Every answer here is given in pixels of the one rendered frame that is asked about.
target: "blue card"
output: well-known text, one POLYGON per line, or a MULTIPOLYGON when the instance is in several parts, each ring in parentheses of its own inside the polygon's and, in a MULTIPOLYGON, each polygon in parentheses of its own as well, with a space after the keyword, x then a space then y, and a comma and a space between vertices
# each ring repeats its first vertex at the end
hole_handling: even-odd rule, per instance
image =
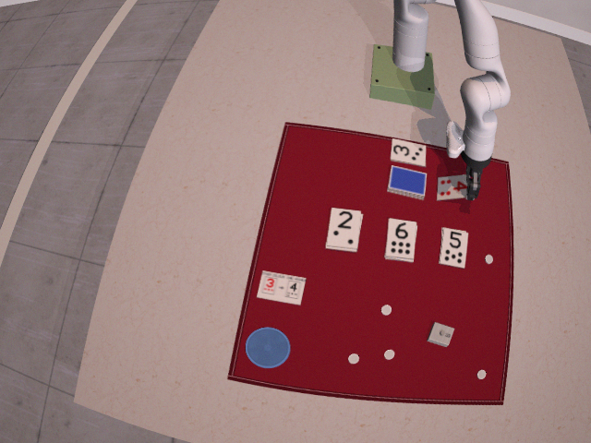
POLYGON ((427 174, 393 166, 390 170, 388 192, 412 198, 425 198, 427 174))

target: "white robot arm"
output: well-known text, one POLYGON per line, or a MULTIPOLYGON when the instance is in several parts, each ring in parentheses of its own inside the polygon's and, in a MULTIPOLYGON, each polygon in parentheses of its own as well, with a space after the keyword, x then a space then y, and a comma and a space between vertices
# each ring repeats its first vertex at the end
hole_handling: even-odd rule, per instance
MULTIPOLYGON (((423 68, 428 14, 415 4, 434 2, 394 0, 393 62, 402 70, 416 72, 423 68)), ((495 110, 507 105, 511 90, 502 68, 499 33, 490 13, 480 0, 455 0, 455 5, 466 62, 474 69, 486 71, 486 74, 465 80, 460 88, 465 109, 464 131, 457 123, 447 125, 448 155, 457 158, 462 154, 467 166, 467 197, 472 200, 478 196, 482 170, 492 157, 497 132, 495 110)))

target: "green base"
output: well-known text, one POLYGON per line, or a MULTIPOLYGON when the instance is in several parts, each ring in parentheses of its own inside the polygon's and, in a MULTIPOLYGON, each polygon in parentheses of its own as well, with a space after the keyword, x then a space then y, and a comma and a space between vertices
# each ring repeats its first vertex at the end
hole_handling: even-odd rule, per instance
POLYGON ((406 72, 394 64, 391 46, 374 44, 369 97, 431 109, 435 99, 433 55, 427 53, 420 71, 406 72))

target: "playing card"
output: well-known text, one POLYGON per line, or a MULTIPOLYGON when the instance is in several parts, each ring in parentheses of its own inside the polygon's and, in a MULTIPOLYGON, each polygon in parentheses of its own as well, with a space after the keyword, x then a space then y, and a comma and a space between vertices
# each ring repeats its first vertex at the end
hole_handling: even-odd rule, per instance
POLYGON ((465 182, 465 174, 437 178, 437 200, 465 198, 467 194, 468 186, 465 182))
POLYGON ((450 328, 449 326, 441 325, 437 322, 433 323, 433 328, 428 336, 428 342, 447 347, 449 346, 450 341, 452 341, 454 331, 455 329, 450 328))
POLYGON ((422 200, 425 198, 426 186, 427 174, 399 166, 390 168, 388 192, 422 200))
POLYGON ((440 265, 465 269, 468 233, 459 229, 441 228, 440 265))
POLYGON ((392 150, 390 151, 390 160, 393 162, 402 162, 425 166, 427 158, 427 147, 410 141, 403 141, 397 138, 392 139, 392 150))
POLYGON ((301 305, 306 279, 264 270, 260 277, 258 298, 301 305))
POLYGON ((415 242, 416 221, 388 219, 387 259, 415 261, 415 242))
POLYGON ((363 214, 360 210, 331 209, 326 248, 357 252, 363 214))

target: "card with red number 4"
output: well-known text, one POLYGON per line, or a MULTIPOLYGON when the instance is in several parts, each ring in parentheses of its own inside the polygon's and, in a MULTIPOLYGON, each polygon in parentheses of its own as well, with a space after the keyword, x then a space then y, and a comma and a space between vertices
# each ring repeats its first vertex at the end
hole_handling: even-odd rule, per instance
POLYGON ((437 200, 465 198, 467 194, 468 186, 465 182, 465 174, 437 178, 437 200))
POLYGON ((306 279, 264 270, 260 276, 257 298, 301 305, 306 279))

